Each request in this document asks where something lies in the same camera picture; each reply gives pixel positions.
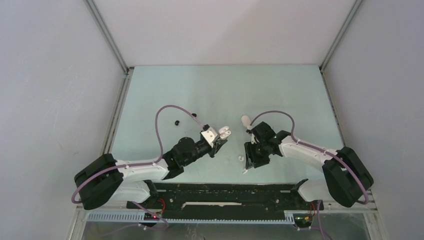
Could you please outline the white charging case with dot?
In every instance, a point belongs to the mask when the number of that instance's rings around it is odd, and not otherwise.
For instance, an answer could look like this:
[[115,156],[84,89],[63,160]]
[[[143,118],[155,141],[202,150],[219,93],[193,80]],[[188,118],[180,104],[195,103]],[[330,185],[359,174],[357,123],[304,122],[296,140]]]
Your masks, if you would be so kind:
[[227,139],[231,134],[231,130],[229,126],[224,126],[218,130],[219,138],[222,140]]

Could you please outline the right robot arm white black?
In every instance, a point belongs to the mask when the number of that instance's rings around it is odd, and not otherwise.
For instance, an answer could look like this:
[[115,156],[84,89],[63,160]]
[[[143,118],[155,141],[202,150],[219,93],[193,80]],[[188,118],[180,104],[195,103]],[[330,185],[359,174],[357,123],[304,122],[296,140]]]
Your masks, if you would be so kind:
[[275,132],[267,123],[256,126],[244,122],[251,140],[244,143],[245,169],[259,168],[270,163],[271,156],[300,160],[317,169],[324,180],[303,180],[291,194],[291,204],[304,209],[315,200],[334,200],[350,208],[360,201],[363,192],[369,190],[374,179],[350,147],[324,149],[308,142],[293,140],[292,134],[281,130]]

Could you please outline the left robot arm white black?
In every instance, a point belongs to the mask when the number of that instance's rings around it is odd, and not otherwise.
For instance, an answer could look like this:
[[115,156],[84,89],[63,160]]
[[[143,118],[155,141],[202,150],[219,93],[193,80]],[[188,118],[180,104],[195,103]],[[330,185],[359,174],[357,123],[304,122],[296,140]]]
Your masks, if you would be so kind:
[[203,137],[195,142],[181,138],[159,162],[153,160],[123,161],[105,153],[74,176],[79,200],[85,210],[94,210],[108,202],[136,202],[153,208],[158,202],[153,181],[175,178],[184,168],[205,155],[211,158],[227,142],[218,138],[209,144]]

